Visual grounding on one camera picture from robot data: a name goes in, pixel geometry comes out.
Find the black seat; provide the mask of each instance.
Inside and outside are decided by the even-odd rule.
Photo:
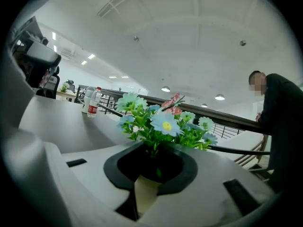
[[[71,91],[74,93],[74,92],[75,92],[74,81],[73,81],[73,80],[67,79],[66,83],[67,83],[68,85],[70,85],[69,90],[71,90]]]
[[[59,67],[57,67],[56,71],[49,78],[48,82],[44,87],[45,96],[48,98],[56,99],[57,89],[60,82],[60,77],[58,76],[59,71],[60,69]]]

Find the white desk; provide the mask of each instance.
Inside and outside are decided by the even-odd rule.
[[[66,92],[57,91],[57,96],[71,98],[72,100],[76,98],[76,94],[74,94],[71,90],[67,89]]]
[[[66,103],[34,96],[21,119],[19,128],[30,131],[43,141],[54,143],[61,153],[106,148],[131,142],[116,127],[117,122],[101,112],[88,118],[81,104]]]

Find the fluorescent light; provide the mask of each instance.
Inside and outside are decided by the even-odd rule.
[[[225,97],[223,96],[223,94],[218,94],[218,95],[215,97],[215,99],[217,99],[217,100],[224,100]]]
[[[95,55],[91,54],[88,58],[91,60],[95,57]]]
[[[162,87],[161,90],[164,92],[170,92],[170,88],[168,86]]]

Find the white wall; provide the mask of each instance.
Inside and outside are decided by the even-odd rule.
[[[222,108],[218,111],[250,120],[255,120],[257,114],[256,107],[254,107],[253,103],[236,104]]]
[[[87,85],[93,87],[101,87],[104,89],[112,89],[112,83],[99,78],[85,70],[82,70],[77,65],[73,64],[70,61],[66,61],[64,59],[59,63],[60,72],[58,76],[60,77],[60,83],[58,88],[65,82],[67,79],[73,80],[75,88],[78,85]]]
[[[118,91],[119,88],[121,88],[123,92],[135,92],[141,95],[148,95],[148,90],[142,90],[143,87],[135,82],[114,82],[112,84],[113,90]]]

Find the wooden handrail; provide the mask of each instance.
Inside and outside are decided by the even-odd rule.
[[[101,92],[109,96],[116,96],[116,97],[122,97],[123,94],[126,93],[126,92],[116,91],[111,89],[102,89]],[[165,99],[156,98],[152,96],[139,95],[139,97],[144,98],[149,104],[161,105],[166,101]],[[268,135],[268,132],[266,132],[264,128],[262,128],[258,123],[249,119],[244,119],[235,115],[226,114],[207,108],[201,108],[194,105],[180,104],[178,107],[183,111],[188,111],[196,114],[197,117],[203,117],[203,116],[209,117],[215,123],[221,125],[225,125],[235,129],[248,130],[248,131]]]

